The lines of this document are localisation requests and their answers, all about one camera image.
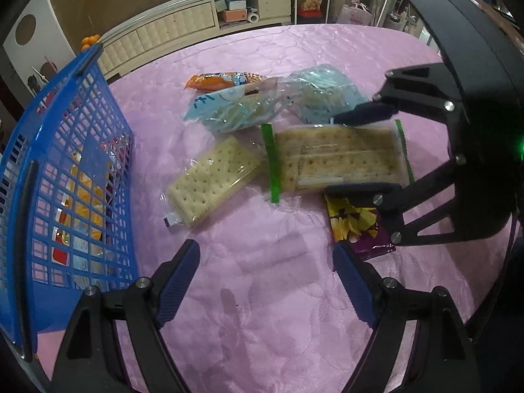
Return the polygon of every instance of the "blue plastic basket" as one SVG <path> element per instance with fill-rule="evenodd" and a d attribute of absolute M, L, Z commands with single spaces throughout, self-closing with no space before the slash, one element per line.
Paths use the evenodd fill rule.
<path fill-rule="evenodd" d="M 64 329 L 82 291 L 137 277 L 130 217 L 133 134 L 83 52 L 38 94 L 0 163 L 0 324 L 24 354 Z"/>

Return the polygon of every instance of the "pink fabric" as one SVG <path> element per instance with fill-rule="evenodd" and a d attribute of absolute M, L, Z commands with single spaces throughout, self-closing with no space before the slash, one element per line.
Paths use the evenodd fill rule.
<path fill-rule="evenodd" d="M 333 247 L 321 196 L 294 213 L 264 201 L 260 187 L 245 188 L 196 231 L 168 230 L 159 196 L 179 170 L 207 145 L 210 134 L 181 118 L 193 97 L 183 84 L 193 74 L 247 71 L 287 76 L 329 63 L 371 96 L 392 68 L 439 62 L 414 37 L 387 29 L 348 25 L 267 28 L 182 49 L 126 75 L 111 86 L 135 133 L 133 222 L 140 273 L 153 274 L 186 237 L 202 249 L 201 266 L 175 320 L 163 337 L 195 393 L 340 392 L 370 336 L 332 272 Z M 416 178 L 447 160 L 446 129 L 401 115 Z M 437 202 L 417 209 L 426 213 Z M 399 248 L 371 262 L 382 276 L 407 288 L 451 292 L 464 319 L 479 305 L 501 266 L 508 227 L 475 243 Z M 413 324 L 407 328 L 413 335 Z M 39 337 L 49 372 L 59 334 Z M 145 390 L 129 339 L 122 335 L 129 372 Z M 402 378 L 409 341 L 390 380 Z"/>

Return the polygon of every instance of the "rectangular cracker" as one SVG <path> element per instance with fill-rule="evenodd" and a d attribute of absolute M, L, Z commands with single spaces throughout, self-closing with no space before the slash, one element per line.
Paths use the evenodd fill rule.
<path fill-rule="evenodd" d="M 193 226 L 242 189 L 261 161 L 229 136 L 187 168 L 167 190 L 167 197 L 187 226 Z"/>
<path fill-rule="evenodd" d="M 344 183 L 407 182 L 402 144 L 388 128 L 302 127 L 275 138 L 284 192 Z"/>

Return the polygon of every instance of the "bed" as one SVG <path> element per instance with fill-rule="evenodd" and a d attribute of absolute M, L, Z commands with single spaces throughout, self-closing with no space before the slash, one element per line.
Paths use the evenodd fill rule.
<path fill-rule="evenodd" d="M 300 210 L 286 213 L 269 206 L 254 184 L 198 229 L 166 228 L 160 194 L 210 138 L 198 123 L 182 124 L 194 97 L 182 90 L 185 81 L 196 73 L 229 70 L 287 76 L 328 63 L 370 97 L 387 70 L 439 61 L 433 49 L 397 31 L 350 25 L 276 27 L 184 48 L 111 85 L 135 133 L 132 208 L 140 273 L 152 275 L 187 237 L 202 249 L 188 294 L 175 320 L 162 330 L 193 392 L 339 392 L 371 331 L 356 317 L 332 271 L 333 240 L 321 196 L 306 197 Z M 448 159 L 443 125 L 407 114 L 399 118 L 415 178 Z M 426 213 L 448 198 L 438 195 L 418 211 Z M 509 226 L 488 240 L 399 247 L 370 262 L 383 277 L 395 277 L 407 288 L 446 287 L 467 320 L 497 277 L 508 236 Z M 391 388 L 402 379 L 414 329 L 407 324 Z M 125 326 L 120 333 L 133 386 L 146 391 Z M 48 374 L 61 336 L 39 336 L 39 357 Z"/>

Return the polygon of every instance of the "metal bolt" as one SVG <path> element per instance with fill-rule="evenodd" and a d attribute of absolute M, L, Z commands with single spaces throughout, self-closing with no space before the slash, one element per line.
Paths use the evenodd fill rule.
<path fill-rule="evenodd" d="M 391 235 L 391 243 L 396 245 L 400 243 L 400 241 L 402 241 L 402 235 L 400 232 L 393 232 Z"/>
<path fill-rule="evenodd" d="M 136 286 L 140 289 L 147 288 L 150 283 L 151 280 L 149 278 L 138 278 L 136 281 Z"/>
<path fill-rule="evenodd" d="M 455 161 L 457 162 L 458 165 L 464 165 L 466 163 L 466 157 L 462 155 L 462 153 L 459 153 L 455 157 Z"/>
<path fill-rule="evenodd" d="M 98 287 L 95 287 L 94 285 L 90 285 L 84 290 L 85 295 L 88 297 L 93 297 L 98 292 Z"/>
<path fill-rule="evenodd" d="M 435 292 L 437 293 L 437 295 L 439 295 L 439 296 L 441 296 L 441 297 L 446 297 L 446 296 L 447 296 L 447 290 L 446 290 L 446 288 L 436 287 L 436 288 L 435 288 Z"/>
<path fill-rule="evenodd" d="M 373 197 L 373 204 L 375 204 L 377 207 L 382 204 L 384 201 L 384 197 L 381 194 L 375 195 Z"/>
<path fill-rule="evenodd" d="M 455 104 L 453 102 L 447 101 L 444 103 L 444 108 L 448 112 L 453 112 L 455 110 Z"/>
<path fill-rule="evenodd" d="M 398 282 L 395 278 L 384 278 L 382 282 L 386 288 L 390 289 L 396 288 L 398 285 Z"/>

